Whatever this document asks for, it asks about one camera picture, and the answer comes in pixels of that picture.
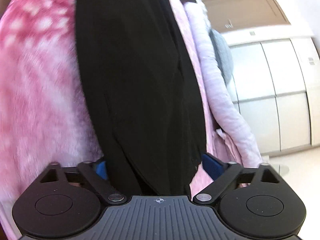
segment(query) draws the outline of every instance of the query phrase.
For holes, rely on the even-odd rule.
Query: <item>black cloth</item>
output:
[[[204,112],[169,0],[76,0],[76,49],[111,184],[127,196],[190,194]]]

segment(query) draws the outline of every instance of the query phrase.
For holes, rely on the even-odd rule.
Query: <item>white cabinet door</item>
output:
[[[260,43],[232,47],[231,52],[239,101],[275,95],[270,70]]]
[[[320,145],[320,88],[308,89],[311,123],[311,145]]]
[[[235,109],[240,113],[239,104],[238,103],[234,103],[233,105],[235,106]]]
[[[276,97],[280,125],[280,149],[310,144],[310,120],[305,93]]]
[[[311,38],[291,39],[308,88],[320,88],[320,60]]]
[[[239,103],[261,153],[280,150],[279,121],[275,98]]]
[[[231,78],[229,84],[227,85],[227,89],[229,95],[231,97],[232,102],[238,102],[237,92],[236,92],[236,85],[233,77]]]
[[[262,42],[276,95],[305,91],[300,65],[290,40]]]

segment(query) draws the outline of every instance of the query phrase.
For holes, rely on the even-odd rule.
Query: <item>metal screw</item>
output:
[[[212,197],[209,194],[205,194],[205,193],[197,195],[196,198],[201,202],[209,201],[212,199]]]
[[[114,193],[114,194],[111,194],[108,199],[112,202],[119,202],[121,200],[124,200],[124,196],[122,194],[119,194],[119,193]]]

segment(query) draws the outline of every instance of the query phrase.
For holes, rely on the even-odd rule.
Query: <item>white floor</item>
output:
[[[299,237],[303,240],[320,239],[320,148],[270,158],[269,162],[289,167],[289,173],[283,178],[306,206],[307,217]]]

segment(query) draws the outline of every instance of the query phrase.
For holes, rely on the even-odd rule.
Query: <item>pink fluffy blanket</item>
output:
[[[0,221],[48,165],[101,156],[76,61],[75,0],[12,0],[0,21]]]

